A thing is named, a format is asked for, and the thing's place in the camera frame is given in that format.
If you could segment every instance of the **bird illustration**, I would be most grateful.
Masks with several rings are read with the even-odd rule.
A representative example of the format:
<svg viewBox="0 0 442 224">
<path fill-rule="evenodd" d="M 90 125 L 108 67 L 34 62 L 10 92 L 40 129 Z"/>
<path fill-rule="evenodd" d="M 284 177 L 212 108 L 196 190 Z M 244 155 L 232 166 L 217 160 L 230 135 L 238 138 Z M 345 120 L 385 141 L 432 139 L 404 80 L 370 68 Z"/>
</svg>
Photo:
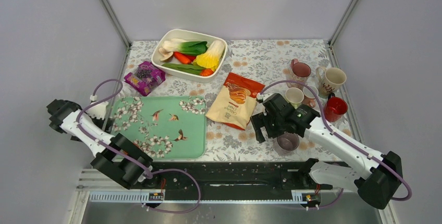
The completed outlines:
<svg viewBox="0 0 442 224">
<path fill-rule="evenodd" d="M 157 112 L 153 113 L 152 121 L 158 121 L 158 115 L 159 113 L 163 111 L 162 109 L 158 110 Z"/>
<path fill-rule="evenodd" d="M 171 118 L 169 119 L 169 121 L 178 121 L 179 120 L 177 115 L 172 115 L 172 114 L 169 114 L 169 115 L 171 115 Z"/>
<path fill-rule="evenodd" d="M 179 136 L 178 136 L 178 138 L 176 138 L 174 141 L 187 140 L 187 137 L 185 137 L 185 136 L 183 135 L 181 129 L 178 131 L 178 133 L 179 133 Z"/>
</svg>

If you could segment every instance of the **carrot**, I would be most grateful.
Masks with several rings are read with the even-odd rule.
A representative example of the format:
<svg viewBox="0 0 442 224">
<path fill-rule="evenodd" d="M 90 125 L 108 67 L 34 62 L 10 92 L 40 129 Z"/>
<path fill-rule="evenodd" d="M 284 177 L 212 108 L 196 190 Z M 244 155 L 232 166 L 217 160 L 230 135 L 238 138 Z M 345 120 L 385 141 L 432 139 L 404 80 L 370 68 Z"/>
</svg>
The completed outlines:
<svg viewBox="0 0 442 224">
<path fill-rule="evenodd" d="M 182 54 L 183 56 L 187 57 L 190 61 L 194 61 L 197 58 L 197 56 L 186 55 L 181 52 L 179 52 L 179 53 Z"/>
<path fill-rule="evenodd" d="M 205 69 L 205 70 L 201 71 L 200 76 L 202 76 L 202 77 L 208 77 L 208 76 L 210 76 L 210 75 L 213 74 L 213 73 L 214 73 L 214 72 L 213 72 L 212 69 Z"/>
<path fill-rule="evenodd" d="M 179 52 L 174 52 L 174 56 L 182 64 L 191 64 L 192 63 L 192 61 L 190 59 L 188 59 L 185 55 L 183 55 Z"/>
</svg>

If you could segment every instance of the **metal floor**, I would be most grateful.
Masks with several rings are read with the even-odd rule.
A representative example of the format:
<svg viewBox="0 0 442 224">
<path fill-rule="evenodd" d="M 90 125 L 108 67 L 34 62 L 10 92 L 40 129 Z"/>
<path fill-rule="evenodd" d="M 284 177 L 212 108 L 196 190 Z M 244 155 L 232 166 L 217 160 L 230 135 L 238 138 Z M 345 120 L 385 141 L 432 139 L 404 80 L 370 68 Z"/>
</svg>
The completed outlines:
<svg viewBox="0 0 442 224">
<path fill-rule="evenodd" d="M 335 195 L 323 193 L 323 202 Z M 190 204 L 164 204 L 160 208 L 184 210 Z M 236 224 L 236 223 L 327 223 L 327 224 L 377 224 L 382 223 L 379 211 L 363 202 L 358 195 L 345 193 L 341 200 L 328 209 L 319 211 L 293 210 L 298 205 L 283 204 L 202 204 L 188 214 L 173 215 L 146 212 L 141 204 L 91 203 L 87 205 L 83 224 Z"/>
</svg>

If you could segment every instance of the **table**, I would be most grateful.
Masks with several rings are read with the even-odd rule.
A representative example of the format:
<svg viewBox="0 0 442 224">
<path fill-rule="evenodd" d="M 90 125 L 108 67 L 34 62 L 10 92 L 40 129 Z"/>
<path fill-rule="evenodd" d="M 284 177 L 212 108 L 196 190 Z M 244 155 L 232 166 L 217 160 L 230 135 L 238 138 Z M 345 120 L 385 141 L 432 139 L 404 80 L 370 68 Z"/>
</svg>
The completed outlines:
<svg viewBox="0 0 442 224">
<path fill-rule="evenodd" d="M 133 42 L 123 76 L 134 72 L 139 63 L 150 60 L 157 44 L 158 41 Z M 307 84 L 317 87 L 314 70 L 318 66 L 331 67 L 323 40 L 233 40 L 227 41 L 227 44 L 226 59 L 211 83 L 193 82 L 167 74 L 166 81 L 149 96 L 201 95 L 210 107 L 229 72 L 269 85 L 287 79 L 290 61 L 297 58 L 310 65 L 312 75 Z M 123 84 L 118 97 L 140 96 L 130 85 L 125 82 Z M 284 94 L 286 89 L 285 84 L 279 84 L 270 88 L 268 93 Z M 254 114 L 263 110 L 264 107 L 258 104 Z M 347 114 L 333 125 L 351 135 Z M 273 149 L 273 140 L 258 143 L 251 123 L 245 131 L 240 131 L 208 119 L 206 130 L 204 154 L 200 158 L 185 161 L 305 161 L 309 158 L 339 160 L 330 151 L 305 138 L 300 140 L 300 145 L 293 154 L 280 156 Z"/>
</svg>

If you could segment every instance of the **purple grape package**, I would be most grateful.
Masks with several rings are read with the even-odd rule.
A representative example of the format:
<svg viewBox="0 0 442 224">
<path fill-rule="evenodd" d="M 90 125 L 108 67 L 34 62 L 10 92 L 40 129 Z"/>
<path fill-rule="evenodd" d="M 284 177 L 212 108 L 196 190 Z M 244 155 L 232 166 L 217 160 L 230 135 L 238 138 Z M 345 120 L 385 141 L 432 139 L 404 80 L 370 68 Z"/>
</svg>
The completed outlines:
<svg viewBox="0 0 442 224">
<path fill-rule="evenodd" d="M 166 73 L 157 69 L 149 61 L 144 61 L 138 65 L 135 74 L 130 72 L 125 76 L 125 82 L 129 83 L 143 96 L 149 95 L 164 80 L 166 80 Z"/>
</svg>

